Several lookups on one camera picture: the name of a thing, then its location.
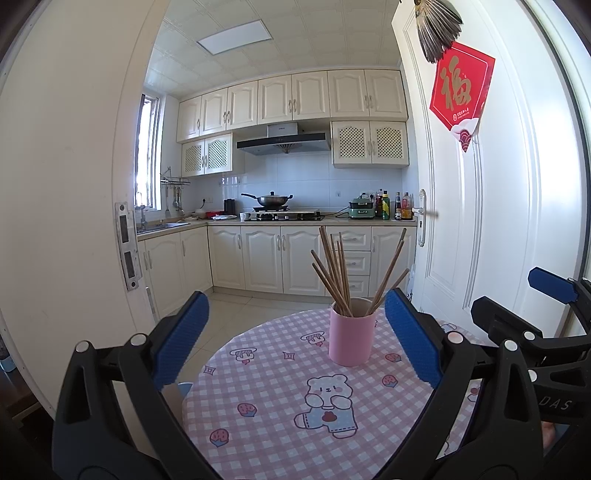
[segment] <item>wok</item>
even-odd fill
[[[242,195],[245,197],[250,197],[251,199],[255,199],[263,207],[281,207],[287,203],[287,200],[294,197],[293,195],[281,197],[279,195],[275,195],[275,192],[271,192],[270,195],[265,195],[262,197],[255,197],[254,195],[250,195],[248,193],[242,193]]]

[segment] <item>pink checkered tablecloth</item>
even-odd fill
[[[442,328],[476,340],[455,325]],[[183,423],[222,478],[369,480],[396,451],[431,387],[416,376],[383,309],[361,367],[329,359],[328,331],[329,309],[295,313],[237,336],[203,367]],[[470,384],[441,455],[458,448],[478,388]]]

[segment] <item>window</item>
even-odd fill
[[[158,119],[160,100],[142,95],[135,147],[135,205],[158,209],[157,190],[160,188],[158,148]]]

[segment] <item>paper fan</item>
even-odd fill
[[[418,37],[425,58],[437,63],[458,38],[462,18],[447,0],[414,0]]]

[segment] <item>blue gripper pad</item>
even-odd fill
[[[554,275],[540,267],[535,267],[527,277],[530,287],[534,288],[549,297],[558,300],[560,303],[571,303],[579,298],[574,285],[568,280]]]
[[[386,295],[386,318],[417,376],[437,388],[443,374],[439,351],[443,330],[430,315],[419,313],[400,289]]]
[[[208,318],[207,297],[195,292],[176,315],[163,318],[156,325],[150,339],[155,352],[152,380],[158,391],[176,382]]]

